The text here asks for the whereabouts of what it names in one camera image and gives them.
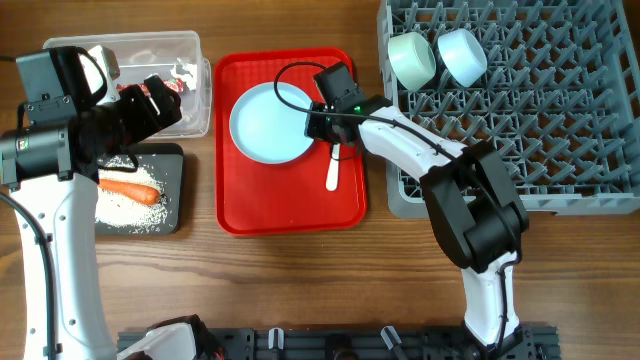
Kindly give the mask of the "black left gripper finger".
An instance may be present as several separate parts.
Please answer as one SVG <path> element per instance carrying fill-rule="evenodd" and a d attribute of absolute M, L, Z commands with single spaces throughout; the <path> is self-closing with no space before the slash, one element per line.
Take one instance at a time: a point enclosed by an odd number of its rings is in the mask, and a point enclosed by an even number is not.
<path fill-rule="evenodd" d="M 144 85 L 147 89 L 151 104 L 156 110 L 158 116 L 162 114 L 161 101 L 164 97 L 164 83 L 157 74 L 149 75 L 144 80 Z"/>
<path fill-rule="evenodd" d="M 173 125 L 181 120 L 181 97 L 171 88 L 163 87 L 161 118 L 163 125 Z"/>

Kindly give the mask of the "red snack wrapper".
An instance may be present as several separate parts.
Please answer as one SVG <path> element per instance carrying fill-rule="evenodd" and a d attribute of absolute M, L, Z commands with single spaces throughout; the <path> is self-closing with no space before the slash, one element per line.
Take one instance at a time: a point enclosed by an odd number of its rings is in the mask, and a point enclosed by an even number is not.
<path fill-rule="evenodd" d="M 163 84 L 171 89 L 172 91 L 180 94 L 182 92 L 185 91 L 186 85 L 185 83 L 178 78 L 170 78 L 168 80 L 163 80 Z M 141 89 L 141 91 L 144 93 L 145 96 L 149 96 L 150 95 L 150 91 L 148 90 L 148 87 L 145 85 L 145 83 L 137 83 L 136 84 L 137 87 L 139 87 Z M 116 90 L 118 92 L 124 90 L 125 88 L 128 87 L 132 87 L 132 84 L 117 84 L 116 85 Z"/>

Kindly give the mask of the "small white tissue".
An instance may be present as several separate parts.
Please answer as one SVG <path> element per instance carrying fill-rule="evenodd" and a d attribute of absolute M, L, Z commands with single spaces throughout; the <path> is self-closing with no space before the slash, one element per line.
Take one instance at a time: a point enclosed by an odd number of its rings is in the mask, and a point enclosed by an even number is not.
<path fill-rule="evenodd" d="M 171 75 L 179 79 L 189 90 L 195 90 L 198 85 L 198 65 L 178 59 L 178 63 L 170 70 Z"/>

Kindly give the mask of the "white plastic spoon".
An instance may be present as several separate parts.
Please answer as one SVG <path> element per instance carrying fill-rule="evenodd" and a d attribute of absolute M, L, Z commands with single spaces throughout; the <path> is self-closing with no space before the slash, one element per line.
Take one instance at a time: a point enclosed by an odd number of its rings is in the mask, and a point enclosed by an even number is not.
<path fill-rule="evenodd" d="M 331 147 L 330 161 L 325 181 L 325 187 L 328 191 L 335 191 L 338 186 L 339 179 L 339 156 L 340 145 L 334 144 Z"/>

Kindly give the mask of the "light blue plate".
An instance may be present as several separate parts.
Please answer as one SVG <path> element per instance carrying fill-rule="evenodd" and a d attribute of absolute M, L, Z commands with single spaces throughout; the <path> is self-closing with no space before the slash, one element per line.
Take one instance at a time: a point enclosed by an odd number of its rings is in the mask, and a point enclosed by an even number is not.
<path fill-rule="evenodd" d="M 307 114 L 288 107 L 276 95 L 274 83 L 256 85 L 234 104 L 229 132 L 236 148 L 249 159 L 284 164 L 305 154 L 314 140 L 305 135 Z"/>

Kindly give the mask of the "orange carrot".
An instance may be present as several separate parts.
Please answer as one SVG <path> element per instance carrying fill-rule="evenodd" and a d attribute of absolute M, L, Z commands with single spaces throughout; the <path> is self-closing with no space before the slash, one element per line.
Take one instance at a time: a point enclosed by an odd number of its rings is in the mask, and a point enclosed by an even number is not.
<path fill-rule="evenodd" d="M 164 199 L 164 195 L 159 190 L 142 184 L 103 179 L 98 187 L 147 206 L 160 204 Z"/>

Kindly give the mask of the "mint green bowl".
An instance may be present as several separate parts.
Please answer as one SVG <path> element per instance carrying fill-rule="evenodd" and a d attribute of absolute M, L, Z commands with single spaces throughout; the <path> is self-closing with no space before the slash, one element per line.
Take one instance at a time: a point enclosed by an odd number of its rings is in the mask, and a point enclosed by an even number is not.
<path fill-rule="evenodd" d="M 388 56 L 393 72 L 409 91 L 418 91 L 436 74 L 436 60 L 430 43 L 417 32 L 392 37 Z"/>

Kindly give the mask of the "light blue rice bowl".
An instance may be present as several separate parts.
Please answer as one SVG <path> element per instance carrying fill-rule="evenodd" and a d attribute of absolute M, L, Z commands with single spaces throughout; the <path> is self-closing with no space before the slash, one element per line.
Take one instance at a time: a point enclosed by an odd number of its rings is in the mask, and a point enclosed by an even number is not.
<path fill-rule="evenodd" d="M 440 36 L 437 46 L 444 65 L 463 87 L 471 87 L 487 71 L 488 61 L 477 38 L 463 28 Z"/>

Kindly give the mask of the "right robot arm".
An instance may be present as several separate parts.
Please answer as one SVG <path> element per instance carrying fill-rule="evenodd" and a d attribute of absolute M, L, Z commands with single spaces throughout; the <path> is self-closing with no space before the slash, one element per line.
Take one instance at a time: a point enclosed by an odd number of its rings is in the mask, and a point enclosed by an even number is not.
<path fill-rule="evenodd" d="M 306 137 L 361 144 L 419 182 L 433 234 L 462 273 L 467 334 L 486 358 L 508 352 L 521 329 L 513 270 L 522 260 L 529 219 L 499 152 L 486 141 L 467 146 L 440 137 L 391 100 L 367 97 L 343 62 L 320 66 L 313 80 L 321 101 L 296 105 L 274 80 L 267 109 L 281 105 L 302 113 Z"/>

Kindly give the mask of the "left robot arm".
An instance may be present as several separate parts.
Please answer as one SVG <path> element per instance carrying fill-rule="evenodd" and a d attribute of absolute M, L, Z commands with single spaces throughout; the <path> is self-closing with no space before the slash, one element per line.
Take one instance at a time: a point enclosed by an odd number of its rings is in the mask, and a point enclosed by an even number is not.
<path fill-rule="evenodd" d="M 1 199 L 20 228 L 24 355 L 115 359 L 96 258 L 100 160 L 179 122 L 180 96 L 155 75 L 118 88 L 116 57 L 102 46 L 47 48 L 15 63 L 26 100 L 1 137 Z"/>

